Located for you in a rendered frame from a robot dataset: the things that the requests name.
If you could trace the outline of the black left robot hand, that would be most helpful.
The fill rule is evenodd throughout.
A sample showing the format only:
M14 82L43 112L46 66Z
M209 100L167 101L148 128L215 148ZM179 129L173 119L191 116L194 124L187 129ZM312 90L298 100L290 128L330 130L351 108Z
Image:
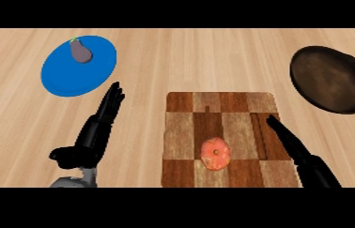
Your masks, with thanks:
M98 112L88 118L73 146L57 148L49 158L62 169L98 166L108 144L113 124L125 99L120 83L114 82L102 98Z

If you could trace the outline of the dark brown pan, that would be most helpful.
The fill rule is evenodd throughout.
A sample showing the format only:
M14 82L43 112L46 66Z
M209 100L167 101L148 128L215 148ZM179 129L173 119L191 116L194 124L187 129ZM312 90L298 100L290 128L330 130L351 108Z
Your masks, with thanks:
M324 46L304 47L292 58L290 78L312 105L355 114L355 56Z

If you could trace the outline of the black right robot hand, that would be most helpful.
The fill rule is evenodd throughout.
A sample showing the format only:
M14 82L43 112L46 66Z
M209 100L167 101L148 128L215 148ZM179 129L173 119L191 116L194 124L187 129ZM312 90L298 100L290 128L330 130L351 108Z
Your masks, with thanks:
M283 147L298 166L299 180L305 188L339 188L342 186L323 158L312 155L301 139L270 115L267 123L277 133Z

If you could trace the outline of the blue round plate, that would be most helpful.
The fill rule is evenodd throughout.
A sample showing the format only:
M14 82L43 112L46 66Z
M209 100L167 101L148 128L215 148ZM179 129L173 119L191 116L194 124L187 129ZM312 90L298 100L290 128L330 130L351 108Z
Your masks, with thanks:
M92 60L80 63L71 54L67 40L49 54L40 71L46 90L59 97L77 97L93 91L107 81L117 66L117 49L111 41L99 36L77 37L92 52Z

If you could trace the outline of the purple eggplant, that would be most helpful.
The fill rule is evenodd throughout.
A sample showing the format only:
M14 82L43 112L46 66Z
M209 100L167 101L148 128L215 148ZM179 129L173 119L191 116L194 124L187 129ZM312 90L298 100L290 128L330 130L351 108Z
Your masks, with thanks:
M73 38L70 41L71 54L76 61L80 64L89 63L93 58L92 51L85 47L79 38Z

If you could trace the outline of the checkered wooden cutting board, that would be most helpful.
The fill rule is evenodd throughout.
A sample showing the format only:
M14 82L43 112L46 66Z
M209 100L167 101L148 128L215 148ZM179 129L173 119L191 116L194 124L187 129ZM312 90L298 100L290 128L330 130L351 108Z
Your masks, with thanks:
M278 116L265 92L170 92L166 95L162 185L173 188L296 188L299 175L267 118ZM219 137L231 162L218 171L201 161L203 143Z

